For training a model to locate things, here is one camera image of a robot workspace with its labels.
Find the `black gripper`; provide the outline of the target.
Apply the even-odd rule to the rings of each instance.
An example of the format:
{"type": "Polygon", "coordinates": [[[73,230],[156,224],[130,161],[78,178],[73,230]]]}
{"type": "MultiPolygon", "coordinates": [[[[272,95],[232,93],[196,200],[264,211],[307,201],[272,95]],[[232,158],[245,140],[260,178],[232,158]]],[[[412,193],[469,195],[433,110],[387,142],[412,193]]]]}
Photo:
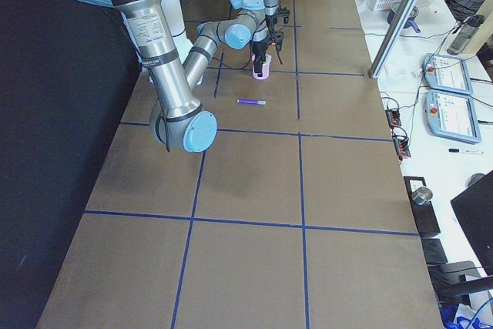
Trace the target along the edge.
{"type": "Polygon", "coordinates": [[[260,57],[258,55],[265,55],[268,49],[269,39],[264,38],[260,41],[252,41],[252,53],[253,53],[253,72],[259,73],[260,78],[267,77],[267,61],[262,63],[260,69],[260,57]]]}
{"type": "Polygon", "coordinates": [[[277,24],[277,20],[278,20],[277,13],[266,16],[266,27],[268,29],[268,32],[275,32],[275,26],[277,24]]]}

